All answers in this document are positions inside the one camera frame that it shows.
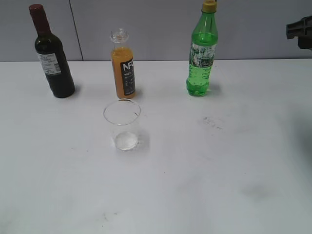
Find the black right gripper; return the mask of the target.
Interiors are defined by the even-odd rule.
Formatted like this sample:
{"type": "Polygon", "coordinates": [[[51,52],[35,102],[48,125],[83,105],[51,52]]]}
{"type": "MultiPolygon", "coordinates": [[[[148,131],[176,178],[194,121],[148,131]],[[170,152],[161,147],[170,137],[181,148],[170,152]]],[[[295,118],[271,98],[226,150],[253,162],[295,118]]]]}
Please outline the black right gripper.
{"type": "Polygon", "coordinates": [[[300,49],[312,49],[312,16],[286,25],[286,38],[298,38],[300,49]]]}

